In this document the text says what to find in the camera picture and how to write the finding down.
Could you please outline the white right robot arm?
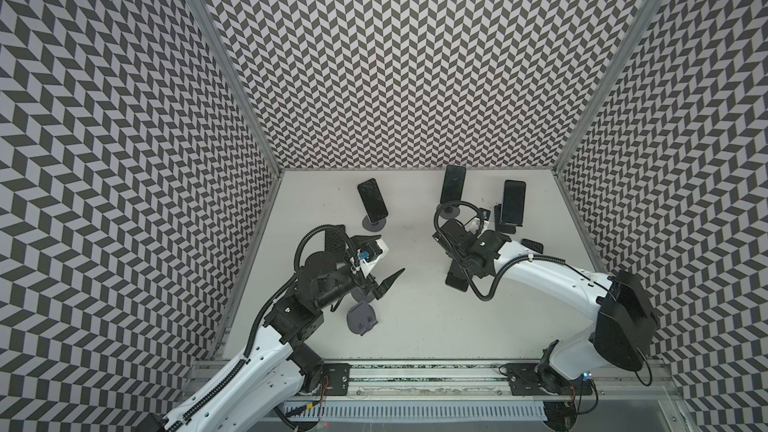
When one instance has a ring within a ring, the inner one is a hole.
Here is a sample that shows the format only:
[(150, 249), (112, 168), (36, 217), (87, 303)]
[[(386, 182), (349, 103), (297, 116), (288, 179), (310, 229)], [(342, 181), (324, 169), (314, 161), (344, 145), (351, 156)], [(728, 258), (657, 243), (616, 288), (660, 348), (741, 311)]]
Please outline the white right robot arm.
[(562, 394), (605, 365), (634, 373), (647, 368), (660, 322), (637, 275), (578, 269), (502, 233), (470, 232), (456, 219), (436, 227), (433, 238), (452, 260), (447, 285), (488, 302), (503, 280), (514, 280), (590, 320), (570, 338), (551, 342), (533, 365), (529, 382), (542, 393)]

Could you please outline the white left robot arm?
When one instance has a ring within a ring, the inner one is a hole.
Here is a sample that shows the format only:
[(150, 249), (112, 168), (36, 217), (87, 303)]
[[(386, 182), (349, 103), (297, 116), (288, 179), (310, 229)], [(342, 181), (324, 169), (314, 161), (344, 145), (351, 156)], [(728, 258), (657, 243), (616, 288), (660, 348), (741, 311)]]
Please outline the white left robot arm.
[(260, 309), (242, 351), (180, 405), (148, 415), (135, 430), (247, 431), (295, 395), (320, 391), (324, 361), (306, 342), (325, 309), (356, 289), (380, 299), (401, 275), (373, 276), (389, 251), (378, 236), (355, 236), (343, 247), (296, 252), (293, 275)]

